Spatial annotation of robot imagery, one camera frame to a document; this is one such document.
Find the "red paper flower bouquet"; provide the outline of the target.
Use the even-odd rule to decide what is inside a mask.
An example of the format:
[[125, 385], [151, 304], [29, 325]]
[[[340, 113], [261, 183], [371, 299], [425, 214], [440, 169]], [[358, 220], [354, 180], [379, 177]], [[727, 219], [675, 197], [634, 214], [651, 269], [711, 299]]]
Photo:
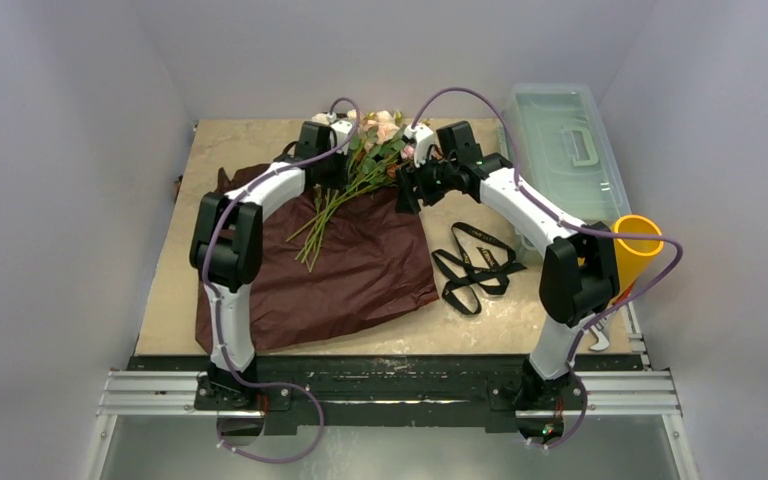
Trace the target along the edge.
[[348, 152], [349, 183], [343, 190], [331, 190], [319, 185], [313, 189], [314, 215], [288, 239], [306, 235], [296, 260], [313, 270], [320, 256], [328, 223], [349, 201], [376, 190], [392, 187], [396, 172], [409, 163], [402, 157], [405, 141], [402, 135], [407, 122], [398, 110], [367, 113], [360, 119]]

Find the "dark red wrapping paper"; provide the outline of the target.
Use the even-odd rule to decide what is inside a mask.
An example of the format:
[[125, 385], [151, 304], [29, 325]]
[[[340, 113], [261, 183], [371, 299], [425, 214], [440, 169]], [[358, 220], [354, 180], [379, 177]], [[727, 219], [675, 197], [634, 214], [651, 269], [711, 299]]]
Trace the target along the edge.
[[296, 258], [300, 228], [315, 213], [305, 193], [264, 221], [261, 269], [250, 293], [258, 351], [328, 340], [376, 327], [438, 300], [421, 219], [396, 210], [385, 187], [341, 205], [312, 268]]

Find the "black printed ribbon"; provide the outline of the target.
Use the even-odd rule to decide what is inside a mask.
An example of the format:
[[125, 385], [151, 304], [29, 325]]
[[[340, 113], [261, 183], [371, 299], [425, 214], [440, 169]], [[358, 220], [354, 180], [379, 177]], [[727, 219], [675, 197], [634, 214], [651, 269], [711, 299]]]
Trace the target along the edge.
[[[457, 255], [437, 249], [431, 252], [431, 259], [438, 271], [446, 279], [441, 298], [454, 310], [465, 316], [477, 316], [482, 312], [482, 305], [473, 287], [477, 286], [491, 296], [504, 295], [510, 286], [510, 276], [525, 271], [527, 267], [517, 260], [516, 251], [498, 238], [464, 222], [455, 222], [450, 228]], [[457, 233], [461, 232], [480, 243], [502, 249], [507, 259], [500, 262], [489, 248], [477, 246], [478, 253], [485, 266], [475, 264], [467, 249], [460, 242]], [[466, 288], [475, 301], [471, 308], [457, 297], [456, 291]]]

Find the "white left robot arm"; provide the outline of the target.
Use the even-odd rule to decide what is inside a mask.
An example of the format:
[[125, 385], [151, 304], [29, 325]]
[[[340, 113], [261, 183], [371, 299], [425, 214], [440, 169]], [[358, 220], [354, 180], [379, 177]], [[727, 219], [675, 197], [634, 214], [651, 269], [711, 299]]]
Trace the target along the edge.
[[203, 388], [232, 408], [249, 407], [265, 387], [257, 379], [249, 305], [264, 256], [264, 221], [312, 186], [316, 166], [344, 164], [356, 131], [356, 124], [335, 115], [323, 124], [307, 121], [297, 141], [252, 181], [201, 199], [189, 260], [211, 309], [212, 350]]

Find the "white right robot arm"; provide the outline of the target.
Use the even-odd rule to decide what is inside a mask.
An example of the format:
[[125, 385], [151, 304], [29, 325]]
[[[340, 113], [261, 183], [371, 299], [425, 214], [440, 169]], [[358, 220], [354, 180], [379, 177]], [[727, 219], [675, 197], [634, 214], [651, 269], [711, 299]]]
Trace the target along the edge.
[[566, 216], [506, 157], [483, 154], [466, 121], [436, 131], [408, 125], [398, 137], [406, 143], [408, 162], [396, 173], [399, 212], [416, 214], [458, 191], [500, 214], [539, 252], [539, 299], [546, 320], [522, 367], [518, 400], [548, 405], [571, 380], [587, 322], [620, 292], [609, 227]]

